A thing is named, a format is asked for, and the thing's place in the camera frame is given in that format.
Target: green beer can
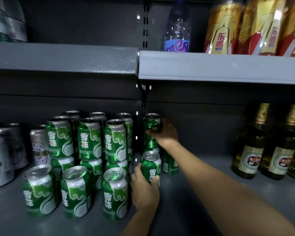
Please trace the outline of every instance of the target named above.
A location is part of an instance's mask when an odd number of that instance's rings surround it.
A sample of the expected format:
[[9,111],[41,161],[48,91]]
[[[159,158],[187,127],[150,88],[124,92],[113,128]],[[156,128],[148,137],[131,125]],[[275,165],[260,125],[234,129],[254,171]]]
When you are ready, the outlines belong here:
[[104,134],[106,160],[110,163],[118,163],[126,160],[128,145],[125,122],[121,119],[106,121]]
[[143,153],[141,159],[141,171],[146,180],[151,183],[155,176],[159,176],[161,173],[162,161],[157,152],[149,151]]
[[49,119],[46,124],[46,134],[51,158],[65,158],[74,153],[68,117],[57,116]]
[[95,118],[101,125],[101,135],[102,135],[102,153],[105,153],[104,146],[104,126],[107,121],[106,113],[103,112],[93,112],[89,114],[91,118]]
[[132,174],[132,161],[133,161],[133,153],[132,153],[132,148],[128,148],[128,153],[127,153],[127,161],[128,161],[128,174]]
[[95,118],[84,118],[78,127],[79,157],[96,160],[102,156],[101,125]]
[[111,220],[125,217],[128,201],[126,171],[121,167],[108,169],[103,176],[102,191],[104,216]]
[[108,170],[108,169],[114,168],[114,167],[121,167],[122,169],[125,170],[125,172],[127,174],[127,172],[128,172],[128,161],[124,160],[124,161],[117,162],[117,163],[110,163],[110,162],[107,161],[106,165],[105,165],[105,171]]
[[128,136],[128,147],[132,144],[132,130],[133,130],[133,120],[130,113],[118,113],[117,118],[125,121],[127,126],[127,136]]
[[87,168],[87,172],[90,176],[90,183],[95,191],[99,191],[102,188],[103,167],[102,159],[96,159],[92,161],[80,161],[80,165]]
[[73,141],[73,147],[74,147],[74,152],[76,157],[79,157],[79,148],[78,148],[78,126],[79,126],[79,121],[81,120],[80,117],[80,112],[71,110],[71,111],[66,111],[62,113],[63,116],[67,116],[69,118],[69,121],[71,123],[71,128],[72,128],[72,141]]
[[63,173],[61,194],[66,218],[78,218],[88,213],[92,199],[86,167],[71,167]]
[[165,172],[169,176],[173,176],[179,173],[179,167],[176,161],[165,150],[164,150],[164,160],[163,160],[163,172]]
[[57,181],[61,181],[63,172],[74,166],[74,158],[73,156],[69,156],[62,159],[52,158],[50,164],[56,175]]
[[56,179],[51,166],[32,167],[23,174],[23,194],[27,212],[34,217],[46,216],[57,206]]
[[151,137],[150,135],[146,134],[146,130],[154,129],[155,131],[160,131],[160,124],[161,124],[161,116],[156,113],[148,113],[144,117],[144,148],[148,149],[156,149],[158,148],[157,141]]

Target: store shelf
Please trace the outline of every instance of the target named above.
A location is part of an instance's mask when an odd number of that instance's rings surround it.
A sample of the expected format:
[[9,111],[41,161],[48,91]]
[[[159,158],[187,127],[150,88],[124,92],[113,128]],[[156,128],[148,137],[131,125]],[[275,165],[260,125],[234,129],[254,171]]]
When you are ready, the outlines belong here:
[[139,79],[295,84],[295,58],[140,51]]
[[[245,180],[231,171],[230,155],[199,157],[251,188],[295,225],[295,179],[286,176],[282,181],[275,181],[258,172],[255,179]],[[136,153],[134,165],[138,164],[140,158],[141,155]],[[101,197],[97,194],[90,212],[81,219],[66,219],[62,205],[49,216],[30,218],[26,215],[22,183],[23,179],[19,174],[13,182],[0,187],[0,235],[12,233],[15,236],[30,236],[40,233],[50,236],[76,236],[87,235],[90,232],[102,236],[118,235],[135,213],[135,207],[131,205],[128,214],[122,220],[106,220],[102,215]],[[196,235],[200,228],[203,232],[212,232],[208,235],[219,235],[183,174],[180,172],[172,177],[161,174],[160,204],[150,235]]]
[[0,70],[136,76],[138,48],[37,43],[0,43]]

